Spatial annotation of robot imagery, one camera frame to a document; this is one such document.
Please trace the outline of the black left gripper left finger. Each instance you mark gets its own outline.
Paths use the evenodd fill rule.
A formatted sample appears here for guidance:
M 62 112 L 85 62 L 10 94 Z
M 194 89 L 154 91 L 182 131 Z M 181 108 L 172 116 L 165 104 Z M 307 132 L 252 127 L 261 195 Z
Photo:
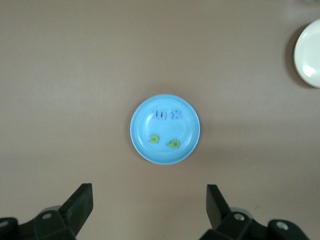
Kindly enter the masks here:
M 14 217 L 0 219 L 2 240 L 75 240 L 93 210 L 93 187 L 83 183 L 62 204 L 44 209 L 19 224 Z

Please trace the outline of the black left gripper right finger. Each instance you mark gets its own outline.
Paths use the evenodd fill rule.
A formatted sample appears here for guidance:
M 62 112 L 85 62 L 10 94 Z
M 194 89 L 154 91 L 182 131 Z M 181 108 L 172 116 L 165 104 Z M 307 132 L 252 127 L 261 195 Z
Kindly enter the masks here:
M 202 240 L 308 240 L 295 223 L 273 219 L 261 225 L 247 214 L 231 210 L 218 186 L 206 187 L 206 212 L 211 224 Z

